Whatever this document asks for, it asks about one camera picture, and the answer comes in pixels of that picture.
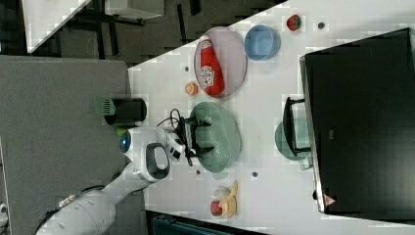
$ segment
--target white surface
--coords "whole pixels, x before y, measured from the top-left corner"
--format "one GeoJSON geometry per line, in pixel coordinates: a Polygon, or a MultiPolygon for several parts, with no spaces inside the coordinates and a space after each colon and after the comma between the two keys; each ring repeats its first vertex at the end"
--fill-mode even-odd
{"type": "Polygon", "coordinates": [[[32,53],[91,0],[22,0],[27,53],[32,53]]]}
{"type": "Polygon", "coordinates": [[[172,163],[170,175],[145,189],[146,209],[235,226],[266,234],[413,234],[414,227],[321,214],[311,198],[312,170],[301,171],[274,144],[274,131],[282,121],[285,100],[301,94],[300,56],[387,31],[415,26],[413,0],[292,0],[259,13],[229,28],[244,38],[256,24],[279,31],[278,55],[266,62],[249,60],[246,80],[232,99],[208,97],[202,90],[196,98],[184,91],[195,81],[193,56],[196,43],[154,58],[129,70],[132,93],[148,104],[143,124],[156,125],[177,108],[188,117],[200,101],[213,101],[231,110],[239,124],[243,150],[222,180],[214,180],[199,165],[189,167],[185,159],[172,163]],[[293,14],[302,19],[299,31],[285,22],[293,14]],[[324,22],[326,27],[317,29],[324,22]],[[253,178],[252,172],[258,172],[253,178]],[[210,215],[209,204],[219,185],[230,187],[237,179],[238,211],[231,219],[210,215]]]}

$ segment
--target plate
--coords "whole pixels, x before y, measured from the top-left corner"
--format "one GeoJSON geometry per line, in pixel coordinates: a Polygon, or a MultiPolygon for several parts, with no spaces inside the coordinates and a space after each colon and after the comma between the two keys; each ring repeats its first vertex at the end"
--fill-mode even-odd
{"type": "MultiPolygon", "coordinates": [[[[225,89],[215,98],[223,98],[233,94],[241,86],[247,71],[247,55],[244,43],[239,35],[226,27],[214,27],[205,35],[210,37],[213,50],[222,69],[225,89]]],[[[201,87],[201,46],[198,44],[194,57],[195,76],[201,87]]]]}

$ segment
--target small figurine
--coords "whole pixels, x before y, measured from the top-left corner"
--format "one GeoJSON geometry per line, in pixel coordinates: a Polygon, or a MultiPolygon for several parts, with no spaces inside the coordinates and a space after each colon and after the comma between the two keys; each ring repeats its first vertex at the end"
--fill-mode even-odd
{"type": "Polygon", "coordinates": [[[211,202],[210,212],[214,216],[226,215],[228,218],[232,217],[236,212],[236,193],[238,192],[238,182],[235,181],[232,185],[231,190],[220,187],[218,190],[214,191],[214,196],[218,200],[211,202]]]}

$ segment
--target red object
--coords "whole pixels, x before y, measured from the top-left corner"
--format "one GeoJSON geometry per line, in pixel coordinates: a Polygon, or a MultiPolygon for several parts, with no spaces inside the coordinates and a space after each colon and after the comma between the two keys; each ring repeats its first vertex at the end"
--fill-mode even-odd
{"type": "Polygon", "coordinates": [[[299,29],[300,26],[301,26],[301,18],[299,17],[299,15],[293,15],[287,19],[287,27],[291,31],[295,31],[299,29]]]}
{"type": "Polygon", "coordinates": [[[219,207],[219,201],[213,201],[210,204],[210,212],[214,216],[222,215],[222,208],[219,207]]]}
{"type": "Polygon", "coordinates": [[[214,55],[213,47],[208,36],[201,38],[201,70],[202,70],[202,87],[208,95],[218,95],[225,88],[223,82],[222,70],[219,62],[214,55]]]}

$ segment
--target cup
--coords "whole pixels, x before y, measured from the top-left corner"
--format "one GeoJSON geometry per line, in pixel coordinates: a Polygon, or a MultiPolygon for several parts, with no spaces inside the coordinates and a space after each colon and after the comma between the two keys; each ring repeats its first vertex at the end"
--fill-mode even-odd
{"type": "MultiPolygon", "coordinates": [[[[308,136],[308,126],[307,123],[302,120],[295,118],[294,126],[296,130],[296,142],[298,148],[307,148],[310,147],[310,141],[308,136]]],[[[301,152],[297,153],[297,156],[291,151],[285,134],[284,134],[284,125],[281,122],[277,129],[275,130],[275,144],[277,145],[278,151],[288,160],[299,162],[300,168],[302,170],[312,168],[312,157],[311,152],[301,152]]]]}

